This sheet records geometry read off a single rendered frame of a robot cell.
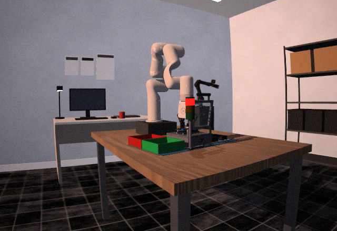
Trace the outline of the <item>green bin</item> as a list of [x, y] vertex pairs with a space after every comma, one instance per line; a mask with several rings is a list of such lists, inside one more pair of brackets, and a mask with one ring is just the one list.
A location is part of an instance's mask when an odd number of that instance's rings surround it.
[[156, 153], [168, 153], [185, 149], [185, 140], [162, 137], [142, 140], [142, 149]]

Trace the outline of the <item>red bin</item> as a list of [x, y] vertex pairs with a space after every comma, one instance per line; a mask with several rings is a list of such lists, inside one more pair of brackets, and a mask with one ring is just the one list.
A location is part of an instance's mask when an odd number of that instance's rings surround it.
[[136, 135], [136, 136], [128, 136], [128, 144], [141, 148], [142, 149], [142, 140], [152, 139], [152, 138], [162, 138], [165, 136], [155, 135], [155, 134], [146, 134], [146, 135]]

